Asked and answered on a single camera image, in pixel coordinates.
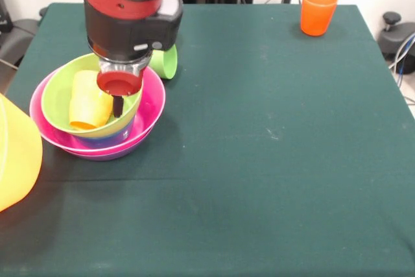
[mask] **blue bowl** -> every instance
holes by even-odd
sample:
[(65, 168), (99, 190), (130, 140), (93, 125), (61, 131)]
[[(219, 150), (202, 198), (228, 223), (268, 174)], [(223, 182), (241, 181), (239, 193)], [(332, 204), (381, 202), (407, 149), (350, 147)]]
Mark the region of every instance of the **blue bowl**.
[(101, 138), (83, 138), (80, 136), (75, 137), (79, 142), (81, 142), (83, 145), (85, 145), (85, 147), (89, 149), (105, 149), (125, 141), (131, 133), (133, 124), (134, 118), (124, 128), (114, 134), (111, 134), (110, 136), (103, 136)]

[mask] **yellow bowl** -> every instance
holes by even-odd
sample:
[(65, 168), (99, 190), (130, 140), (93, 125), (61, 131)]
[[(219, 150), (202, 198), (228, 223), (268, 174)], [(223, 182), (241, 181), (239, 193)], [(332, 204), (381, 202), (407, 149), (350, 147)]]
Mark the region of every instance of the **yellow bowl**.
[(76, 130), (69, 124), (69, 105), (75, 74), (83, 70), (99, 71), (98, 57), (85, 54), (62, 66), (47, 83), (41, 98), (41, 110), (53, 127), (82, 138), (102, 138), (124, 129), (134, 118), (141, 100), (141, 90), (124, 97), (123, 114), (120, 118), (111, 116), (106, 125), (91, 130)]
[(34, 121), (0, 94), (0, 211), (32, 189), (42, 164), (41, 144)]

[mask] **green bowl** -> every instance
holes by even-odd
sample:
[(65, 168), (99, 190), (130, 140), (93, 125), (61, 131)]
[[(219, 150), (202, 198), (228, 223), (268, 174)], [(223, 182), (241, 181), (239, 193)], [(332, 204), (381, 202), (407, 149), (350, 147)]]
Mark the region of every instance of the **green bowl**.
[(143, 88), (136, 94), (124, 97), (123, 114), (113, 115), (106, 125), (93, 130), (74, 130), (69, 125), (69, 102), (75, 73), (82, 70), (99, 71), (98, 57), (85, 54), (62, 66), (47, 83), (41, 98), (41, 109), (46, 120), (58, 130), (83, 138), (102, 138), (122, 130), (136, 115)]

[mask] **yellow cup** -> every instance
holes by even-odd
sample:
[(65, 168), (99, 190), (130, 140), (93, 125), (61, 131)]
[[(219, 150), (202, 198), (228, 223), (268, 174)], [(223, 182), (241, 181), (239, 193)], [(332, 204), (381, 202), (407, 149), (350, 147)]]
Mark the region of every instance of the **yellow cup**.
[(104, 126), (112, 113), (113, 97), (97, 85), (97, 71), (79, 71), (72, 85), (69, 124), (76, 130)]

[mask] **green cup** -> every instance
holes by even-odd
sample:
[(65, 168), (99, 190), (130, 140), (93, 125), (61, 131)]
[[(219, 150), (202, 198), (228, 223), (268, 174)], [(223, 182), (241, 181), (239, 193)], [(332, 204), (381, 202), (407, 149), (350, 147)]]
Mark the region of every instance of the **green cup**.
[(176, 45), (167, 51), (153, 50), (149, 66), (160, 78), (172, 79), (177, 70)]

